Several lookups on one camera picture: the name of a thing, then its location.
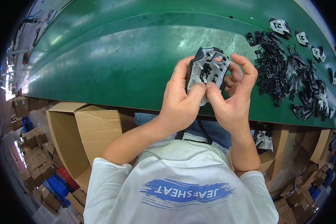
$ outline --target cable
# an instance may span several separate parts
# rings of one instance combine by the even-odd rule
[[[32,45],[33,45],[34,47],[36,47],[36,45],[37,45],[36,41],[37,41],[37,38],[39,37],[39,33],[40,33],[40,30],[41,30],[41,26],[40,26],[39,28],[36,29],[35,39],[34,39],[34,42],[32,43]]]
[[[49,16],[48,20],[46,21],[46,24],[49,25],[51,23],[51,21],[54,19],[55,15],[56,15],[57,11],[55,12],[54,16],[52,17],[52,19],[50,20],[51,15]]]

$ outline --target finger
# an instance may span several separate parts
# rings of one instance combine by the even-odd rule
[[[229,97],[232,97],[235,93],[235,89],[237,88],[237,85],[233,85],[231,88],[228,89],[228,95]]]
[[[206,95],[213,109],[222,108],[223,106],[226,105],[226,102],[223,96],[221,95],[221,92],[214,83],[208,82],[206,83],[206,87],[207,87]]]
[[[176,66],[174,67],[173,70],[173,74],[172,77],[170,78],[171,80],[182,80],[186,78],[187,76],[187,70],[188,70],[188,65],[189,62],[194,58],[195,56],[189,56],[186,58],[183,58],[181,60],[178,61],[178,63],[176,64]]]
[[[242,86],[246,91],[251,91],[258,76],[258,71],[254,65],[252,65],[251,62],[244,56],[231,54],[230,58],[238,65],[242,66],[242,69],[245,72],[242,77]]]
[[[188,96],[185,98],[185,101],[191,102],[193,106],[199,107],[203,96],[205,95],[205,84],[204,83],[195,83],[189,93]]]
[[[230,66],[228,70],[231,72],[231,76],[233,77],[234,80],[241,81],[243,73],[242,70],[240,69],[240,66],[231,61],[229,61],[229,63]]]
[[[230,88],[233,86],[234,83],[236,83],[236,81],[234,80],[234,78],[231,76],[231,75],[226,75],[224,77],[224,82],[225,82],[225,85]]]

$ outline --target fingernail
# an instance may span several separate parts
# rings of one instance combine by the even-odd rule
[[[212,82],[207,82],[207,83],[205,84],[205,87],[206,87],[206,88],[209,88],[209,87],[211,87],[213,84],[214,84],[214,83],[212,83]]]

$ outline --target small white plastic piece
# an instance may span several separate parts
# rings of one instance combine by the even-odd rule
[[[307,46],[309,44],[309,40],[307,39],[305,31],[296,34],[297,42],[302,45]]]
[[[321,58],[321,62],[324,63],[326,60],[326,55],[325,55],[325,51],[323,51],[322,55],[320,56]]]
[[[325,62],[326,60],[326,54],[325,54],[325,51],[323,50],[322,47],[314,47],[312,46],[311,47],[311,50],[312,50],[312,54],[314,55],[314,57],[319,61],[321,61],[322,63]]]
[[[270,27],[271,29],[273,29],[273,31],[277,33],[284,35],[284,31],[285,31],[286,33],[291,34],[291,31],[286,28],[286,23],[287,22],[283,19],[276,19],[276,20],[270,21]]]

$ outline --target green conveyor belt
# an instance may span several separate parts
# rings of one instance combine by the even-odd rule
[[[282,46],[297,44],[303,59],[313,58],[311,45],[323,46],[327,59],[315,74],[325,81],[329,106],[336,106],[336,86],[327,68],[336,71],[336,56],[321,30],[293,0],[74,0],[52,21],[29,58],[26,96],[92,104],[160,110],[163,93],[176,62],[199,47],[218,47],[254,61],[248,32],[269,28],[271,17],[284,19],[292,30]],[[305,31],[308,48],[295,29]],[[334,126],[333,119],[297,119],[286,98],[279,108],[269,95],[251,93],[249,119],[267,122]],[[214,115],[209,104],[200,114]]]

